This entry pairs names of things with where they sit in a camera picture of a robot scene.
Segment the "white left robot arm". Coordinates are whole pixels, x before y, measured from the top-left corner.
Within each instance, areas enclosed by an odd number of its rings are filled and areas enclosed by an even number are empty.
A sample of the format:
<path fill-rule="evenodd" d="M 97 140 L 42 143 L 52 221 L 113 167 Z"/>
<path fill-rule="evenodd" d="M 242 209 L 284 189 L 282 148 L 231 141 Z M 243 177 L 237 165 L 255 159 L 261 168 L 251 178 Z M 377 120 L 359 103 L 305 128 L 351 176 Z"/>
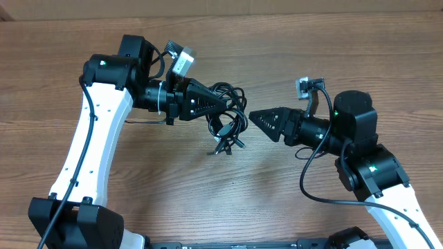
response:
<path fill-rule="evenodd" d="M 124 35 L 115 55 L 95 54 L 79 83 L 82 110 L 65 164 L 46 198 L 33 198 L 28 216 L 40 248 L 149 248 L 150 239 L 130 232 L 107 207 L 109 173 L 116 144 L 132 109 L 193 120 L 227 110 L 226 101 L 187 77 L 194 55 L 168 43 L 172 70 L 150 75 L 158 49 L 144 37 Z"/>

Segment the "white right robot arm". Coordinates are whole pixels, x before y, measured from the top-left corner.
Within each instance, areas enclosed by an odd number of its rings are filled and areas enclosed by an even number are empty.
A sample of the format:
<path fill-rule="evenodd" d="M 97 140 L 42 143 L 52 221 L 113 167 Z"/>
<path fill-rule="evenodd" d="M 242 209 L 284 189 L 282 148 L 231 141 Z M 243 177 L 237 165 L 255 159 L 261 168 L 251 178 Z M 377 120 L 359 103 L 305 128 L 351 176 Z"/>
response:
<path fill-rule="evenodd" d="M 369 94 L 344 91 L 334 99 L 325 89 L 302 92 L 307 109 L 279 107 L 253 111 L 250 120 L 272 141 L 312 149 L 300 175 L 300 191 L 309 199 L 334 205 L 363 206 L 385 232 L 393 248 L 441 248 L 421 211 L 406 170 L 378 142 L 377 112 Z M 355 200 L 328 199 L 305 189 L 305 176 L 317 153 L 335 155 L 343 187 Z"/>

